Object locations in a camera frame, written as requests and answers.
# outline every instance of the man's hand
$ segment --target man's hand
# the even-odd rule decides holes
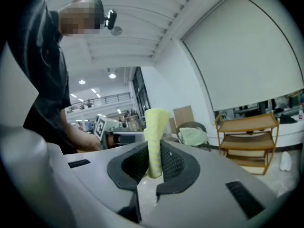
[[[101,150],[100,141],[95,135],[85,133],[67,122],[64,109],[61,110],[61,121],[67,137],[76,149],[85,152]]]

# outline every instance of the white roller blind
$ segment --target white roller blind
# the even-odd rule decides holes
[[[248,0],[227,0],[184,42],[202,72],[215,111],[303,88],[284,35]]]

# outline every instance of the black shirt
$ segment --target black shirt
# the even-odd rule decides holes
[[[8,43],[22,71],[39,92],[24,127],[69,154],[77,150],[70,144],[60,117],[61,110],[71,105],[66,63],[59,46],[61,38],[58,13],[48,11],[45,0],[32,0],[14,25]]]

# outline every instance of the chair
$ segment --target chair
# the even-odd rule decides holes
[[[180,137],[179,137],[179,132],[180,132],[180,128],[183,128],[183,127],[191,127],[191,128],[200,128],[202,131],[204,131],[205,133],[207,133],[206,131],[206,128],[203,124],[200,124],[200,123],[197,123],[197,122],[187,122],[187,123],[182,123],[181,125],[179,125],[179,127],[176,129],[176,135],[177,135],[177,138],[179,139],[179,141],[181,143],[184,143]],[[210,149],[210,145],[209,145],[209,142],[207,142],[207,144],[200,144],[198,146],[195,146],[195,147],[207,147],[209,149],[209,152],[211,152],[211,149]]]

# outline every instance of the yellow-green foam object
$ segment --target yellow-green foam object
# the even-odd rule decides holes
[[[146,129],[143,131],[148,141],[149,177],[157,178],[162,174],[160,139],[171,116],[170,112],[161,109],[149,109],[144,114]]]

